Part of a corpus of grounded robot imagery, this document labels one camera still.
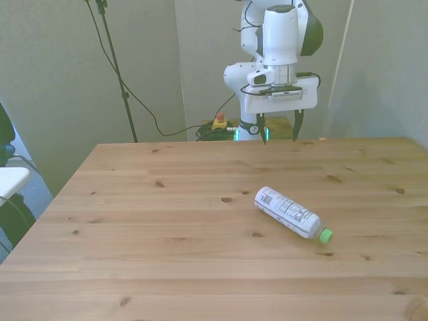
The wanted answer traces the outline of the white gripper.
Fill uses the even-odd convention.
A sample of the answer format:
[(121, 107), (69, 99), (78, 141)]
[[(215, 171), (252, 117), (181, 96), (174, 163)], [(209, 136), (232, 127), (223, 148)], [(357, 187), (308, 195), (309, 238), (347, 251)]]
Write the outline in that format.
[(282, 87), (245, 86), (243, 107), (248, 114), (256, 114), (257, 128), (266, 144), (265, 113), (294, 111), (292, 140), (296, 141), (304, 121), (304, 111), (318, 104), (318, 76), (298, 78), (297, 82)]

